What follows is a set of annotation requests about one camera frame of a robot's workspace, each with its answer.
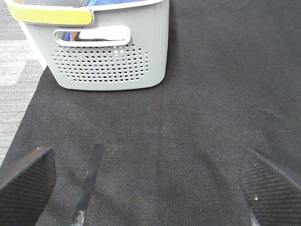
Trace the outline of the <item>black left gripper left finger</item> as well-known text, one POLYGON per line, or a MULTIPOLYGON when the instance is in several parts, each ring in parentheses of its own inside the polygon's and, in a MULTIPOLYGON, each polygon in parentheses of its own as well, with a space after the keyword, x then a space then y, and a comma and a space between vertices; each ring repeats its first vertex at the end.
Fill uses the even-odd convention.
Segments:
POLYGON ((54 151, 40 147, 0 170, 0 224, 34 226, 56 184, 54 151))

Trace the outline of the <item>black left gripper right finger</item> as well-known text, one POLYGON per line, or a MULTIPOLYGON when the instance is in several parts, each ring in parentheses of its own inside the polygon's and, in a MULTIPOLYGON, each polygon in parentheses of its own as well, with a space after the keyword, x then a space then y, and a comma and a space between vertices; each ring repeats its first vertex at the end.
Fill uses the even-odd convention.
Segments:
POLYGON ((240 186, 253 226, 301 224, 301 176, 269 155, 247 149, 240 186))

